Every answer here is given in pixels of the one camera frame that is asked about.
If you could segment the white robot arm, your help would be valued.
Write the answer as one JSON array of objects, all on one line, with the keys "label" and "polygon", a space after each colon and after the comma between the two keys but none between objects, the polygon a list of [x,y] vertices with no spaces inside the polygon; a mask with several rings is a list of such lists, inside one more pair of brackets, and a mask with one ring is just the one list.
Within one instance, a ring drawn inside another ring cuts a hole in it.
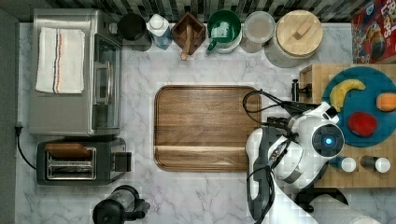
[{"label": "white robot arm", "polygon": [[333,107],[287,102],[248,138],[247,204],[254,224],[380,224],[348,205],[338,189],[317,189],[345,139]]}]

